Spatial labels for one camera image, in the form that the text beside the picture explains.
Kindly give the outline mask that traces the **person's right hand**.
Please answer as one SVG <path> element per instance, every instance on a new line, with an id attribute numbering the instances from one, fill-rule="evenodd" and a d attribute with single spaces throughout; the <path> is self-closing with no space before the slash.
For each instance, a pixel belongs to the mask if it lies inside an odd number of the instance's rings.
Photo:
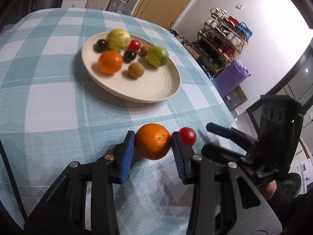
<path id="1" fill-rule="evenodd" d="M 261 185 L 257 188 L 261 192 L 261 194 L 264 196 L 264 198 L 266 200 L 269 200 L 277 190 L 277 183 L 274 180 L 274 181 L 271 181 L 267 184 Z"/>

